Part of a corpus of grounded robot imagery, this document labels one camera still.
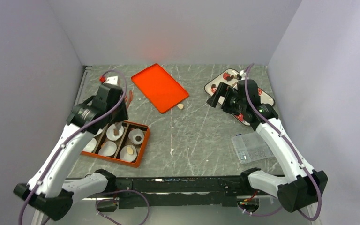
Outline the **cream white chocolate piece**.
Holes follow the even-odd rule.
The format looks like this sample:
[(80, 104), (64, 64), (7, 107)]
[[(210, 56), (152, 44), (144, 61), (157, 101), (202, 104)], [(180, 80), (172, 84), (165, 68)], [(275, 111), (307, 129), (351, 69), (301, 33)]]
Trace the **cream white chocolate piece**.
[(184, 109), (184, 105), (183, 105), (183, 104), (178, 104), (177, 107), (178, 107), (180, 110), (183, 110), (183, 109)]

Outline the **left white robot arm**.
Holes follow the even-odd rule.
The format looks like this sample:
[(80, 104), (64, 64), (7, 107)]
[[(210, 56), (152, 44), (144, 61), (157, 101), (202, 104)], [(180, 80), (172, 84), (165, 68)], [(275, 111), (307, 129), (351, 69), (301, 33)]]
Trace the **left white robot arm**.
[(24, 201), (18, 224), (23, 223), (27, 206), (57, 221), (85, 197), (96, 193), (109, 197), (115, 193), (116, 177), (104, 169), (69, 185), (65, 180), (83, 149), (100, 129), (128, 119), (126, 92), (126, 86), (122, 88), (105, 82), (99, 86), (96, 95), (73, 107), (59, 141), (41, 168), (28, 182), (18, 183), (13, 190)]

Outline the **orange chocolate box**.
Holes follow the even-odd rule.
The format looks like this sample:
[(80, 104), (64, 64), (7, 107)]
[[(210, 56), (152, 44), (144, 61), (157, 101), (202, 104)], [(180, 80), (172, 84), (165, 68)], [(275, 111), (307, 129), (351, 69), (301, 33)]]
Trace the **orange chocolate box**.
[(119, 129), (109, 124), (100, 129), (82, 154), (130, 167), (139, 167), (150, 137), (150, 128), (130, 121)]

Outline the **brown block chocolate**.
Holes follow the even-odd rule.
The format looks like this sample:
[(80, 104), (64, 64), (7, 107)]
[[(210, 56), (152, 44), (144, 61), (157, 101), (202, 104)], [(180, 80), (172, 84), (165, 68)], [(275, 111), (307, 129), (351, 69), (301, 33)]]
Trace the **brown block chocolate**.
[(113, 130), (113, 135), (114, 135), (114, 136), (118, 136), (119, 133), (120, 133), (120, 131), (119, 131), (118, 129), (114, 129), (114, 130)]

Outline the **white strawberry tray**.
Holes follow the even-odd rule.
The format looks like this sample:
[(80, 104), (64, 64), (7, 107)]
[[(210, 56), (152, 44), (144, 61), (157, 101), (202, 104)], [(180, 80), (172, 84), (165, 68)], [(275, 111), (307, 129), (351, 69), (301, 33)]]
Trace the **white strawberry tray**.
[[(205, 92), (211, 97), (213, 93), (216, 91), (217, 86), (220, 83), (226, 83), (227, 85), (237, 89), (239, 86), (239, 72), (234, 69), (227, 69), (224, 72), (222, 72), (221, 75), (211, 80), (209, 83), (205, 85)], [(258, 105), (256, 110), (268, 121), (270, 121), (274, 125), (279, 125), (279, 115), (274, 109), (275, 100), (273, 97), (271, 97), (269, 94), (267, 94), (265, 91), (263, 91), (258, 86), (258, 94), (260, 96), (261, 103)], [(247, 100), (250, 103), (250, 106), (253, 107), (249, 96), (247, 96)], [(224, 101), (224, 97), (220, 97), (218, 104), (216, 107), (219, 107), (222, 110), (222, 103)], [(256, 120), (244, 120), (242, 118), (242, 115), (240, 116), (234, 116), (232, 115), (237, 121), (239, 121), (241, 124), (245, 126), (250, 126), (253, 129), (257, 128), (257, 126), (261, 123), (265, 123), (261, 117), (255, 113)]]

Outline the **oval white chocolate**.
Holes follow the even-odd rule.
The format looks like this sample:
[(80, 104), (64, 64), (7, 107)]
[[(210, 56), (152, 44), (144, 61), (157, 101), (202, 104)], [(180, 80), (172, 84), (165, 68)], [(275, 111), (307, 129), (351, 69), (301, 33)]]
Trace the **oval white chocolate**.
[(129, 154), (129, 155), (133, 155), (133, 154), (134, 154), (134, 150), (133, 150), (132, 147), (127, 147), (127, 148), (126, 148), (126, 152), (127, 152), (127, 154)]

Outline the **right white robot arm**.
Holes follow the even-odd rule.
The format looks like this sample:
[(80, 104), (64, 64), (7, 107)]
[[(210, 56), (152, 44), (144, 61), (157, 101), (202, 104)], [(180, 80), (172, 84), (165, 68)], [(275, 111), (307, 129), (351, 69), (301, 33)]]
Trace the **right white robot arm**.
[(241, 115), (268, 145), (284, 173), (280, 178), (259, 168), (246, 170), (240, 175), (240, 190), (246, 195), (256, 190), (272, 195), (288, 212), (300, 211), (313, 203), (321, 204), (328, 181), (326, 173), (317, 171), (302, 157), (283, 129), (277, 112), (270, 104), (261, 102), (257, 83), (242, 80), (233, 88), (221, 82), (214, 88), (207, 104), (216, 107), (223, 98), (223, 112)]

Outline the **dark swirl chocolate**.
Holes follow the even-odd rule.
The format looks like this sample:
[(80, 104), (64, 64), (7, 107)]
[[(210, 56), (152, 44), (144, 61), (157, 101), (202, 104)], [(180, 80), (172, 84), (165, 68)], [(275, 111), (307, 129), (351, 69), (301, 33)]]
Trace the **dark swirl chocolate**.
[(139, 142), (142, 140), (142, 137), (141, 136), (136, 136), (135, 139)]

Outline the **orange box lid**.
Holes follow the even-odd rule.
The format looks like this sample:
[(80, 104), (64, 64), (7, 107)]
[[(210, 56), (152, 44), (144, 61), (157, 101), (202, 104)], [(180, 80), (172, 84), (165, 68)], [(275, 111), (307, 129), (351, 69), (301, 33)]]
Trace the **orange box lid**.
[(133, 75), (131, 80), (161, 114), (189, 97), (189, 93), (157, 63)]

